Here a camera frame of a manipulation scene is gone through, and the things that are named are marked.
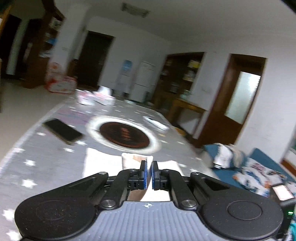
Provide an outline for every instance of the frosted glass panel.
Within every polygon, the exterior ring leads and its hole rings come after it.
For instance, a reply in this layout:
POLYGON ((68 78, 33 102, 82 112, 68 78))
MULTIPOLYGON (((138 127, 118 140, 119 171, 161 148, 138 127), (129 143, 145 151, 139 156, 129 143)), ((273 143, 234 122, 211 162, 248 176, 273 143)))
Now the frosted glass panel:
POLYGON ((260 76, 241 72, 225 115, 242 124, 256 93, 260 76))

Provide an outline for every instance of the ceiling vent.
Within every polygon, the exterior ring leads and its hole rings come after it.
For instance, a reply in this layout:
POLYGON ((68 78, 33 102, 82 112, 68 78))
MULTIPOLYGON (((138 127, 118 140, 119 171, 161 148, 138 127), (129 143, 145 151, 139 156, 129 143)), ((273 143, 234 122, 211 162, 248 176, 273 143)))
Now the ceiling vent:
POLYGON ((150 13, 150 11, 146 9, 138 8, 128 3, 122 3, 121 11, 127 12, 134 16, 141 16, 143 18, 147 17, 148 13, 150 13))

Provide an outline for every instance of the black circular cover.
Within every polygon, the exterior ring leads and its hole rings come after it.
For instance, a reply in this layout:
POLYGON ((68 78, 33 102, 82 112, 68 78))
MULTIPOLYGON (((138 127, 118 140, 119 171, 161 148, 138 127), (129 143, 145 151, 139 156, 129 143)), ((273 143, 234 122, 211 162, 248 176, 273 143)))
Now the black circular cover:
POLYGON ((208 228, 234 240, 264 240, 276 234, 283 220, 272 200, 240 188, 215 191, 202 207, 208 228))
POLYGON ((17 207, 15 223, 23 237, 59 240, 87 228, 95 215, 95 208, 87 198, 32 197, 17 207))
POLYGON ((150 143, 143 131, 120 122, 104 123, 99 131, 107 140, 126 148, 141 149, 149 146, 150 143))

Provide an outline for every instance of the gray ribbed panel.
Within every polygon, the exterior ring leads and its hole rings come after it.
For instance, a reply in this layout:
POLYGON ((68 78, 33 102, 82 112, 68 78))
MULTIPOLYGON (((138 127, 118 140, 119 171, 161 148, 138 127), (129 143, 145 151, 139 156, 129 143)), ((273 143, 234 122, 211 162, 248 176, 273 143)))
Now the gray ribbed panel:
POLYGON ((71 241, 224 241, 209 231, 196 213, 173 202, 124 202, 103 211, 92 227, 71 241))

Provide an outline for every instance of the white circular rim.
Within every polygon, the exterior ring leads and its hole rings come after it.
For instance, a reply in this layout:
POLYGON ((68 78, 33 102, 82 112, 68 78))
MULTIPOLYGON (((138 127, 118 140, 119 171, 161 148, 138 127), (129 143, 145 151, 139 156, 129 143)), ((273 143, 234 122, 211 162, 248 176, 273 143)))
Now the white circular rim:
POLYGON ((141 124, 138 124, 129 120, 125 120, 122 118, 118 118, 118 117, 107 116, 107 115, 95 116, 91 118, 90 121, 86 124, 86 130, 90 134, 90 136, 93 139, 95 139, 97 142, 123 152, 130 152, 130 153, 136 153, 136 154, 151 154, 151 153, 157 152, 161 148, 160 141, 157 139, 156 135, 151 130, 149 130, 148 128, 146 128, 141 124), (149 145, 141 149, 131 149, 131 148, 126 148, 126 147, 122 147, 114 144, 113 142, 105 139, 101 135, 101 133, 97 131, 101 125, 107 122, 118 122, 118 123, 123 123, 123 124, 133 126, 135 128, 138 128, 139 130, 144 132, 149 138, 149 141, 150 141, 149 145))

